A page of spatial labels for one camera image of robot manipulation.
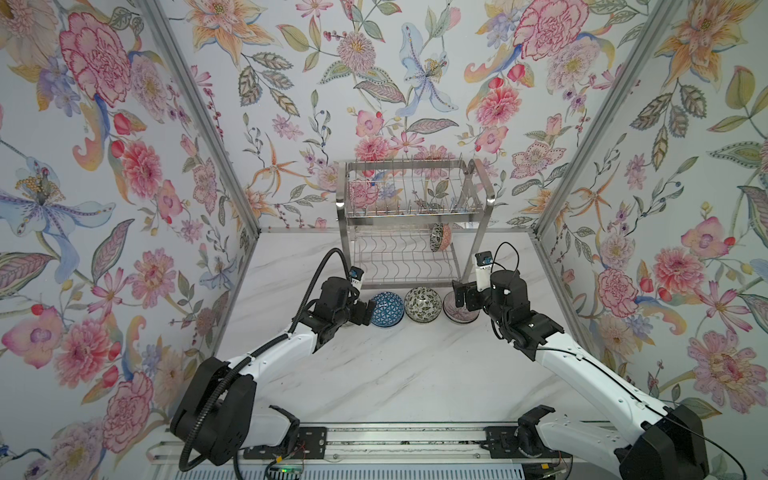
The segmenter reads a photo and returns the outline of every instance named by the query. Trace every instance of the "dish rack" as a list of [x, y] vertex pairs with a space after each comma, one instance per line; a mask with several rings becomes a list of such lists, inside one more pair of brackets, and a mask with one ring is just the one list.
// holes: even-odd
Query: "dish rack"
[[[482, 162], [354, 161], [339, 165], [336, 213], [349, 265], [365, 271], [364, 289], [451, 286], [466, 282], [496, 200]], [[429, 247], [436, 223], [478, 223], [464, 266], [453, 242]]]

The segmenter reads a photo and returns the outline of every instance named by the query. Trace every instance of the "orange lily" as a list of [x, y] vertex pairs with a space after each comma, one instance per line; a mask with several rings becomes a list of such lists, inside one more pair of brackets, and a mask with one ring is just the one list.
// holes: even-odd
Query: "orange lily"
[[253, 180], [250, 182], [250, 185], [248, 185], [248, 188], [253, 186], [253, 184], [256, 183], [256, 180], [258, 180], [260, 175], [263, 175], [264, 178], [269, 178], [272, 176], [272, 183], [270, 184], [270, 187], [266, 189], [266, 191], [270, 191], [272, 189], [272, 186], [275, 184], [275, 180], [277, 179], [277, 187], [275, 188], [275, 191], [272, 192], [272, 196], [274, 197], [277, 191], [280, 189], [280, 172], [283, 172], [285, 174], [289, 175], [295, 175], [297, 177], [306, 178], [306, 175], [298, 174], [296, 172], [292, 172], [291, 170], [288, 170], [286, 168], [286, 165], [295, 164], [296, 161], [290, 161], [286, 162], [284, 164], [278, 164], [277, 163], [277, 152], [275, 151], [275, 146], [272, 145], [272, 139], [269, 137], [269, 135], [266, 136], [266, 139], [270, 141], [270, 149], [272, 150], [272, 164], [267, 168], [262, 168], [261, 170], [257, 171], [253, 175]]
[[579, 215], [587, 213], [587, 211], [594, 205], [594, 211], [598, 214], [598, 223], [600, 224], [600, 228], [605, 231], [605, 228], [603, 227], [603, 219], [600, 217], [600, 204], [608, 205], [608, 208], [611, 208], [611, 204], [609, 204], [607, 201], [603, 200], [603, 197], [600, 196], [600, 194], [603, 193], [603, 190], [605, 190], [609, 184], [611, 184], [611, 180], [614, 179], [614, 175], [616, 172], [619, 171], [618, 165], [616, 166], [616, 170], [614, 170], [614, 173], [611, 174], [611, 178], [608, 179], [607, 182], [603, 184], [602, 187], [598, 188], [598, 191], [593, 192], [592, 190], [582, 187], [573, 192], [573, 194], [577, 194], [581, 192], [581, 199], [586, 200], [585, 203], [579, 205], [578, 207], [575, 207], [575, 209], [579, 209], [584, 207], [582, 211], [580, 211], [577, 214], [571, 215], [572, 217], [578, 217]]

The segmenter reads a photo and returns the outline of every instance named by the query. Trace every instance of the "metal dish rack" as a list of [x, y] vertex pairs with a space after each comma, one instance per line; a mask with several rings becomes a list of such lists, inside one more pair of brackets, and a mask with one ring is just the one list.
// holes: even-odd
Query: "metal dish rack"
[[[340, 164], [336, 212], [344, 255], [366, 272], [363, 288], [466, 282], [496, 200], [482, 162], [392, 160]], [[453, 242], [432, 252], [435, 223], [478, 223], [464, 270]]]

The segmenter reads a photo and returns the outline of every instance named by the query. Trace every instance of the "blue bowl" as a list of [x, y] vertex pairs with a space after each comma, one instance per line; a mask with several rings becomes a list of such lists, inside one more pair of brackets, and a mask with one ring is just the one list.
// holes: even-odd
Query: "blue bowl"
[[406, 305], [400, 295], [394, 292], [381, 292], [373, 297], [376, 308], [373, 309], [371, 324], [388, 328], [400, 323], [406, 312]]

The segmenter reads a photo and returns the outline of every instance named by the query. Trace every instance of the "black mounting plate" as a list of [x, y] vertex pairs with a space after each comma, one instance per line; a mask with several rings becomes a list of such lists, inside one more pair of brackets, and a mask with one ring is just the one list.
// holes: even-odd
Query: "black mounting plate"
[[[491, 458], [527, 458], [518, 450], [517, 427], [485, 427], [484, 448], [491, 453]], [[539, 458], [557, 458], [557, 450], [544, 450]]]
[[[307, 460], [322, 460], [326, 455], [326, 437], [328, 429], [326, 427], [299, 427], [299, 439], [297, 445], [304, 444], [304, 453], [297, 452], [293, 458]], [[246, 460], [274, 460], [285, 452], [277, 447], [253, 447], [243, 451], [243, 458]]]

